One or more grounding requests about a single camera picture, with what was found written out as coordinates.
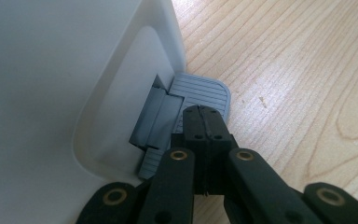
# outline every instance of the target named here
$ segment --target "white plastic container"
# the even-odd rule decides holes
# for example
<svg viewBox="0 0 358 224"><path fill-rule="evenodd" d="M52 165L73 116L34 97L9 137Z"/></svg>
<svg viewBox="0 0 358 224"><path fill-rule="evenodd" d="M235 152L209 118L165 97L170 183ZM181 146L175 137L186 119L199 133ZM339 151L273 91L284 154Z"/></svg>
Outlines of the white plastic container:
<svg viewBox="0 0 358 224"><path fill-rule="evenodd" d="M137 185L133 127L184 70L170 1L0 2L0 223L74 223L99 187Z"/></svg>

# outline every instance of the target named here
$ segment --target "brown speck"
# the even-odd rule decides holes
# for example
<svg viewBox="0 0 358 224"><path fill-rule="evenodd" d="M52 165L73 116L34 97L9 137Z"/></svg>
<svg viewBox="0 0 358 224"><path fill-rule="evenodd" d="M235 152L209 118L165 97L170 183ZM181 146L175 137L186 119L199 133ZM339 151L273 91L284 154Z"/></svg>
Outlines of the brown speck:
<svg viewBox="0 0 358 224"><path fill-rule="evenodd" d="M261 101L261 104L263 104L264 108L267 108L266 102L264 102L264 98L260 96L258 99Z"/></svg>

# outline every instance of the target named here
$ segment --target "wooden table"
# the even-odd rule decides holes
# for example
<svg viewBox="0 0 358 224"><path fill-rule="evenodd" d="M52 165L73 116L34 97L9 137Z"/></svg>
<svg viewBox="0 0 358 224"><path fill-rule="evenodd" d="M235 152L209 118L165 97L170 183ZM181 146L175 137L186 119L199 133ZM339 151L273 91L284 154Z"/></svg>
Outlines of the wooden table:
<svg viewBox="0 0 358 224"><path fill-rule="evenodd" d="M358 1L173 0L187 72L231 90L229 130L291 187L358 199ZM197 196L195 223L228 223Z"/></svg>

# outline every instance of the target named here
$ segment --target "gray foot pedal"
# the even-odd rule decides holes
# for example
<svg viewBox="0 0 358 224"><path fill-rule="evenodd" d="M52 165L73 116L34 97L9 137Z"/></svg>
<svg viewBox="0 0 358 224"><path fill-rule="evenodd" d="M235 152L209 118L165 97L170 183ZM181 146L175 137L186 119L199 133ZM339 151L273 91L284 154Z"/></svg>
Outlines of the gray foot pedal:
<svg viewBox="0 0 358 224"><path fill-rule="evenodd" d="M168 94L152 88L138 119L130 142L145 149L139 177L148 179L157 171L162 154L170 148L171 133L183 131L183 110L192 105L215 108L227 121L230 92L222 82L207 78L177 74Z"/></svg>

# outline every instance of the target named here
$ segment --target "light wood surface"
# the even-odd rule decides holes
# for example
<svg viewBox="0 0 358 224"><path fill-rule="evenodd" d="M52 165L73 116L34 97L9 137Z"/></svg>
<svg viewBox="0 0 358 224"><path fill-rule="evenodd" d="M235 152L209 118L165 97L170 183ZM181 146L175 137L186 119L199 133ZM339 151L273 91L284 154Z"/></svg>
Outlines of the light wood surface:
<svg viewBox="0 0 358 224"><path fill-rule="evenodd" d="M187 72L231 90L229 130L300 191L358 199L358 1L173 0ZM228 223L221 197L195 223Z"/></svg>

